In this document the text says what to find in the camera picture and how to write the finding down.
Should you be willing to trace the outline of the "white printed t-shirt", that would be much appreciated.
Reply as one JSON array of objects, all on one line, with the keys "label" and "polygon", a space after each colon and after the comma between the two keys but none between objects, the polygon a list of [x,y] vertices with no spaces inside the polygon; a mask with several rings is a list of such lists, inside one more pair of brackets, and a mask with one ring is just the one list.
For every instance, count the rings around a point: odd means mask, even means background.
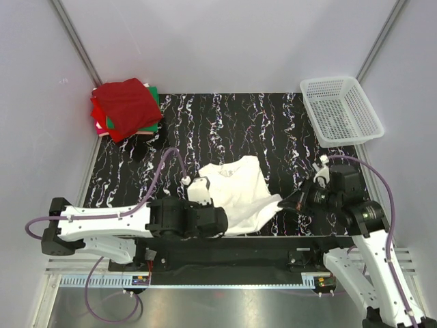
[{"label": "white printed t-shirt", "polygon": [[281,209],[279,194],[271,194],[256,156],[223,165],[208,164],[199,170],[210,182],[214,205],[225,210],[225,236],[259,232]]}]

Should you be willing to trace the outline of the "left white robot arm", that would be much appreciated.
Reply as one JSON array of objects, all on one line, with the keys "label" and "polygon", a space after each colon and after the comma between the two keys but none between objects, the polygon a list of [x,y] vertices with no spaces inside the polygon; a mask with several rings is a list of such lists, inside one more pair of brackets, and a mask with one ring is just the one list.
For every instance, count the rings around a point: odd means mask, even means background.
[{"label": "left white robot arm", "polygon": [[228,229],[225,210],[214,205],[207,178],[188,186],[188,199],[173,196],[118,208],[76,208],[54,198],[49,225],[40,241],[42,253],[71,256],[76,252],[103,256],[134,271],[147,264],[138,238],[210,238]]}]

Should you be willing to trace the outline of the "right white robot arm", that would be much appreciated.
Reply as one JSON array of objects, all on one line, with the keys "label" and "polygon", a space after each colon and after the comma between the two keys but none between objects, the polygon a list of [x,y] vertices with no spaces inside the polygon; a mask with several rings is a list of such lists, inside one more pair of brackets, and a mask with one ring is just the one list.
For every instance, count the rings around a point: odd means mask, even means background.
[{"label": "right white robot arm", "polygon": [[364,260],[367,275],[337,245],[310,253],[310,263],[330,271],[361,310],[363,327],[435,327],[414,300],[393,245],[395,212],[389,216],[376,201],[366,200],[360,172],[351,165],[329,165],[332,156],[322,155],[316,173],[288,197],[279,208],[300,215],[334,214],[351,236]]}]

